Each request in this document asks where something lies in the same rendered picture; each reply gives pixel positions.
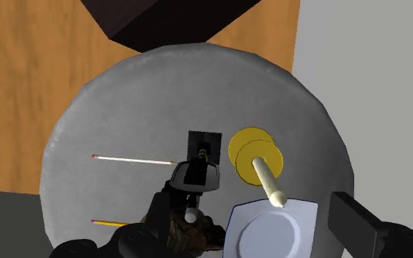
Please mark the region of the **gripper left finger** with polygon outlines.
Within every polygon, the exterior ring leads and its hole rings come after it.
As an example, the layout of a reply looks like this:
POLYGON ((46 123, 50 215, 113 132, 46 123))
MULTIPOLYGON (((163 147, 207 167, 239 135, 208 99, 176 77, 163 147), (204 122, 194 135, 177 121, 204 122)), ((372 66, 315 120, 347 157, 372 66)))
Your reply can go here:
POLYGON ((156 193, 142 223, 119 227, 101 247, 89 239, 66 241, 49 258, 172 258, 169 225, 169 194, 156 193))

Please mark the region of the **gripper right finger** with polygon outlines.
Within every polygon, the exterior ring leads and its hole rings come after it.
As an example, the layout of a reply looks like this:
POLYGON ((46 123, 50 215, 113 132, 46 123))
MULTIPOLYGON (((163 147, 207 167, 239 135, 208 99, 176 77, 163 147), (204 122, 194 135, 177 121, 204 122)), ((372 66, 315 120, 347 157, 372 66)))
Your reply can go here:
POLYGON ((413 229, 380 220, 346 192, 331 193, 328 227, 353 258, 413 258, 413 229))

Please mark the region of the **brown animal figure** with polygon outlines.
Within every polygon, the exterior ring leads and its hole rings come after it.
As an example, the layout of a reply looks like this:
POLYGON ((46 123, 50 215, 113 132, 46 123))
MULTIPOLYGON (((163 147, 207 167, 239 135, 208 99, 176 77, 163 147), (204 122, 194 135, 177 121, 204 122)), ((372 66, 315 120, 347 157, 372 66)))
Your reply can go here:
POLYGON ((185 252, 199 257, 206 251, 221 251, 224 248, 225 229, 215 224, 209 215, 198 210, 197 220, 185 221, 185 211, 169 210, 169 228, 165 244, 174 252, 185 252))

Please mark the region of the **yellow pencil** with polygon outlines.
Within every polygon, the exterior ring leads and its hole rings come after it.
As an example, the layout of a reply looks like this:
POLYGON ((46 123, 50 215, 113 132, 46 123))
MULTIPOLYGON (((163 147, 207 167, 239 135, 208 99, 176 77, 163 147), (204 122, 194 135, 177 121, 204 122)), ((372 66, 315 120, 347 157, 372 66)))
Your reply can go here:
POLYGON ((95 220, 95 219, 90 220, 90 223, 97 224, 97 225, 103 225, 103 226, 116 226, 116 227, 128 225, 128 223, 122 223, 122 222, 116 222, 116 221, 102 221, 102 220, 95 220))

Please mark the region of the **white pencil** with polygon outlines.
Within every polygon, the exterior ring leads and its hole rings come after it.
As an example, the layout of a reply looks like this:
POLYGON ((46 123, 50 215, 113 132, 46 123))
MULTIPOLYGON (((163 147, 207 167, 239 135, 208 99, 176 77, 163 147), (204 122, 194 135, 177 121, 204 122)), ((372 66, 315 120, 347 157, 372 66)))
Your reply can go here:
POLYGON ((104 161, 122 161, 122 162, 129 162, 129 163, 149 163, 149 164, 157 164, 157 165, 176 165, 177 162, 174 161, 155 161, 155 160, 143 160, 143 159, 133 159, 133 158, 118 158, 118 157, 109 157, 109 156, 102 156, 102 155, 91 155, 92 159, 104 160, 104 161))

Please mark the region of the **white octagonal plate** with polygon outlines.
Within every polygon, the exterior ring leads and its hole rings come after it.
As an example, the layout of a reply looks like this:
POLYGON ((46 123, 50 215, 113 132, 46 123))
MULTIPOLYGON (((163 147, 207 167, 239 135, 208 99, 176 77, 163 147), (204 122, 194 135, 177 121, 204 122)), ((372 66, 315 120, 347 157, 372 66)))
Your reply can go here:
POLYGON ((289 199, 283 208, 261 199, 236 205, 222 258, 310 258, 318 204, 289 199))

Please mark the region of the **round grey table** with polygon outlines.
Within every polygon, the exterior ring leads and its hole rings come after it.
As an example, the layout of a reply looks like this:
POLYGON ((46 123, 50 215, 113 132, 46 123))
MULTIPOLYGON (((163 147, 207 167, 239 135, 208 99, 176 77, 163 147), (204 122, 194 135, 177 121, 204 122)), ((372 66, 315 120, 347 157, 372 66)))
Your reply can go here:
POLYGON ((354 173, 322 103, 288 71, 244 51, 207 43, 165 46, 125 59, 83 86, 45 148, 40 178, 45 232, 53 246, 73 239, 106 244, 113 226, 138 222, 175 165, 92 159, 91 155, 184 161, 189 131, 222 135, 220 187, 200 209, 227 226, 232 208, 262 199, 227 149, 242 128, 273 138, 284 158, 279 185, 290 198, 318 204, 310 258, 341 258, 327 226, 330 194, 352 193, 354 173))

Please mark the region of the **cream candle on yellow holder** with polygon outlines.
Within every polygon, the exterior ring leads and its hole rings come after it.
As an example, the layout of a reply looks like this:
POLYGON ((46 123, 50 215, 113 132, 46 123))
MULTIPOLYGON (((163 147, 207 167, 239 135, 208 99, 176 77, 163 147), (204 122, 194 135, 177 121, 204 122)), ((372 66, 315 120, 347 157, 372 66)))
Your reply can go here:
POLYGON ((283 208, 287 196, 277 182, 284 167, 284 158, 272 136, 257 127, 243 128, 229 141, 228 156, 238 176, 248 185, 262 187, 277 208, 283 208))

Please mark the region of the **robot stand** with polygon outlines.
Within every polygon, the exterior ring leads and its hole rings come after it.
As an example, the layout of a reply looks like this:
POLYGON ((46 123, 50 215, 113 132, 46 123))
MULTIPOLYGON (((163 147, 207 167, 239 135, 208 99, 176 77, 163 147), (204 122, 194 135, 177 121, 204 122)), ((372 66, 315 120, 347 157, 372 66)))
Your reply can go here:
POLYGON ((144 53, 204 43, 261 0, 81 0, 113 42, 144 53))

